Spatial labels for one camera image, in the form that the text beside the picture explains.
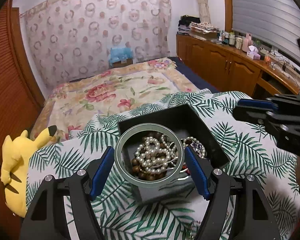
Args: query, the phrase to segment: folded clothes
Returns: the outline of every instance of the folded clothes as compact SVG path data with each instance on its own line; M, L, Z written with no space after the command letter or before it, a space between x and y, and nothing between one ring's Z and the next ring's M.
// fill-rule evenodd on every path
M200 18L198 17L193 17L193 16L188 16L188 15L183 15L179 21L179 26L180 25L185 25L189 26L190 23L195 22L195 23L200 23Z
M189 30L189 31L178 30L178 32L179 32L179 33L189 33L189 32L190 32L190 30Z
M192 31L199 32L199 33L217 33L220 31L218 27L207 22L203 22L203 23L192 22L190 23L189 27Z
M189 35L189 32L177 32L177 34L179 34L179 35Z
M179 30L184 30L184 31L189 31L190 30L189 26L186 26L186 25L179 25L178 29Z

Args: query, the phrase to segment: wooden dresser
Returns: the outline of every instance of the wooden dresser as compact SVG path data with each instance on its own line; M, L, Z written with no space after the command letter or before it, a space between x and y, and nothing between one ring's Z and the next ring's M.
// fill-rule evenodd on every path
M241 91L255 99L297 94L299 87L263 60L253 60L230 46L177 35L177 55L219 91Z
M19 11L11 5L8 0L0 10L0 174L5 137L14 139L29 129L44 103L24 52ZM20 225L20 218L5 204L0 181L0 239L17 240Z

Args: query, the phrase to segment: jewelry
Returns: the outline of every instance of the jewelry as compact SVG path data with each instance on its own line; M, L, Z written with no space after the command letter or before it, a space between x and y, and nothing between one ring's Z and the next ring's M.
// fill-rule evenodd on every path
M199 158L204 159L206 157L206 149L204 148L202 143L199 142L199 140L197 140L196 138L189 136L187 138L181 139L181 141L183 142L183 148L186 148L188 145L191 145L196 154L199 156Z
M189 136L182 138L183 148L191 145L200 158L206 157L206 151L202 143L196 138ZM132 172L142 180L156 180L165 177L167 170L172 170L178 160L177 146L166 135L160 132L151 132L143 137L131 160ZM188 174L187 166L183 169Z
M197 228L199 228L199 226L200 226L200 224L201 224L201 221L199 221L199 220L193 220L192 222L191 222L191 224L190 224L190 228L187 230L187 232L186 232L186 235L187 235L187 238L189 239L189 240L193 240L194 239L194 235L193 235L193 233L192 233L192 231L193 231L193 228L194 227L197 227Z

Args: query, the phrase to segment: window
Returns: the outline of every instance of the window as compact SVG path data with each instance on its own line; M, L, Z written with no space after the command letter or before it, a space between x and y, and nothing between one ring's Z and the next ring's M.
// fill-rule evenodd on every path
M251 33L300 63L300 9L293 0L233 0L232 29Z

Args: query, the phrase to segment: cardboard box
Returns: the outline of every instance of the cardboard box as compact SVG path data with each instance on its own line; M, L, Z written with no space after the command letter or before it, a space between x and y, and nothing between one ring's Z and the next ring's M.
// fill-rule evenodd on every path
M167 108L150 114L137 116L118 124L119 132L122 135L126 130L141 123L157 123L171 129L178 138L193 136L197 138L206 148L207 158L210 159L213 168L224 168L229 163L229 158L222 150L218 142L211 134L209 128L189 105L181 105ZM144 131L133 135L125 143L123 153L123 163L128 172L131 173L131 160L140 143L141 138L147 136L149 131ZM143 188L133 186L135 199L138 204L149 204L166 199L180 192L193 187L191 178L175 181L160 188Z
M109 67L110 67L110 68L126 67L126 66L129 66L129 65L132 65L132 64L133 64L132 58L128 58L128 59L125 60L125 61L117 61L117 62L114 62L114 63L112 63L112 66L109 65Z

